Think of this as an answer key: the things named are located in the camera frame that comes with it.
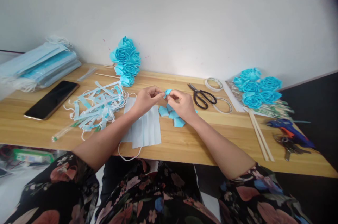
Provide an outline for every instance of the floral dress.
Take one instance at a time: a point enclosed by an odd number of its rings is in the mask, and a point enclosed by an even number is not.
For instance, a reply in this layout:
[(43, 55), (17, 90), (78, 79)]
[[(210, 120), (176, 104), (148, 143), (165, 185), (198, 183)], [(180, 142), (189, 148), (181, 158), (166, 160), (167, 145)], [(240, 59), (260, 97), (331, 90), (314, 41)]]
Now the floral dress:
[[(104, 202), (96, 223), (220, 223), (189, 186), (163, 162), (146, 174), (138, 160)], [(98, 200), (95, 173), (71, 152), (58, 158), (23, 189), (5, 223), (90, 223)], [(219, 201), (223, 223), (311, 223), (300, 204), (279, 186), (273, 172), (256, 164), (244, 175), (226, 180)]]

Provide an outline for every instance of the double-sided tape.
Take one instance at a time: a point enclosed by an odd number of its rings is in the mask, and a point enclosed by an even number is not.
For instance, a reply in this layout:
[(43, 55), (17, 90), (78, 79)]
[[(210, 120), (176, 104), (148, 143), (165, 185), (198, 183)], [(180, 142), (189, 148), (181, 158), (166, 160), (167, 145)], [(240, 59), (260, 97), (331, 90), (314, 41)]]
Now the double-sided tape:
[[(211, 81), (216, 82), (220, 88), (214, 88), (214, 87), (210, 86), (210, 84), (208, 83), (208, 80), (211, 80)], [(221, 82), (220, 80), (217, 80), (216, 78), (207, 78), (207, 79), (205, 80), (204, 84), (205, 84), (205, 86), (206, 86), (207, 88), (209, 88), (209, 89), (212, 90), (212, 91), (218, 92), (218, 91), (221, 91), (221, 90), (223, 89), (223, 84), (222, 84), (222, 82)]]
[(231, 103), (228, 101), (228, 100), (226, 100), (226, 99), (224, 99), (224, 98), (221, 98), (221, 97), (217, 97), (216, 98), (217, 100), (222, 100), (222, 101), (225, 101), (226, 103), (228, 103), (228, 105), (229, 105), (229, 112), (223, 112), (223, 111), (220, 111), (217, 107), (216, 107), (216, 105), (212, 105), (212, 106), (214, 106), (214, 108), (219, 112), (219, 113), (222, 113), (222, 114), (230, 114), (231, 112), (232, 112), (232, 105), (231, 105)]

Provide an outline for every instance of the smartphone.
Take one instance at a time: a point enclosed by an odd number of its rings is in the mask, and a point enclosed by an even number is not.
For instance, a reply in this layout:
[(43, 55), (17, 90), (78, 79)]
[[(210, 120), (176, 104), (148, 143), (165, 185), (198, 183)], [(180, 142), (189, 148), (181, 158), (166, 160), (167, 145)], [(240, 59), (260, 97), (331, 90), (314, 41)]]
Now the smartphone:
[(33, 107), (27, 110), (24, 117), (47, 120), (78, 87), (79, 84), (77, 83), (61, 81)]

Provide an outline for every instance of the bamboo skewer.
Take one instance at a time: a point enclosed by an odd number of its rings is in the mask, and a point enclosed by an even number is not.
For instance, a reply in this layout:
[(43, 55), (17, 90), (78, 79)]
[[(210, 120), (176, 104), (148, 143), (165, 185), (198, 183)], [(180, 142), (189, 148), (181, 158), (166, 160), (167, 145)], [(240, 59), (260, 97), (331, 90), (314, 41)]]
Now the bamboo skewer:
[(269, 156), (270, 160), (274, 162), (275, 159), (274, 159), (274, 157), (272, 156), (272, 154), (271, 154), (271, 152), (270, 152), (270, 148), (269, 148), (267, 142), (265, 141), (265, 138), (264, 138), (264, 136), (263, 136), (263, 133), (262, 133), (262, 131), (261, 131), (259, 125), (258, 125), (258, 122), (257, 122), (257, 120), (256, 120), (256, 118), (255, 118), (255, 116), (254, 116), (253, 113), (252, 113), (252, 116), (253, 116), (253, 118), (254, 118), (254, 122), (255, 122), (255, 124), (256, 124), (258, 133), (260, 134), (261, 139), (262, 139), (262, 141), (263, 141), (263, 145), (264, 145), (265, 149), (266, 149), (267, 152), (268, 152), (268, 156)]
[(105, 67), (111, 67), (111, 68), (114, 68), (115, 66), (114, 66), (115, 64), (112, 64), (112, 65), (104, 65)]
[(267, 155), (267, 153), (266, 153), (266, 151), (265, 151), (265, 148), (264, 148), (262, 139), (261, 139), (261, 137), (260, 137), (260, 135), (259, 135), (259, 132), (258, 132), (258, 130), (257, 130), (256, 123), (255, 123), (255, 117), (253, 117), (253, 113), (252, 113), (252, 110), (251, 110), (251, 109), (249, 109), (249, 117), (250, 117), (250, 120), (251, 120), (253, 129), (255, 130), (255, 133), (256, 133), (256, 136), (257, 136), (257, 139), (258, 139), (258, 142), (259, 142), (259, 146), (261, 147), (261, 151), (262, 151), (264, 160), (265, 160), (265, 161), (269, 161), (269, 158), (268, 158), (268, 155)]
[(102, 75), (102, 76), (107, 76), (107, 77), (111, 77), (111, 78), (117, 78), (119, 79), (120, 77), (116, 77), (116, 76), (113, 76), (113, 75), (107, 75), (107, 74), (98, 74), (98, 73), (95, 73), (97, 75)]

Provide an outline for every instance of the hand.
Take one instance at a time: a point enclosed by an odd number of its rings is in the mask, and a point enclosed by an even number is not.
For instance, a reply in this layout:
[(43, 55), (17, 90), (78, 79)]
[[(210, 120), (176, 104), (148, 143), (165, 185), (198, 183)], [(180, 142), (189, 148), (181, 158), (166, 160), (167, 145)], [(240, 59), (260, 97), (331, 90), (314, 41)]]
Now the hand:
[(198, 117), (190, 94), (183, 93), (179, 90), (172, 90), (170, 94), (167, 95), (167, 101), (176, 113), (187, 123), (190, 123)]
[(165, 93), (159, 87), (151, 86), (143, 88), (138, 93), (135, 104), (130, 111), (135, 112), (137, 116), (141, 117), (164, 96)]

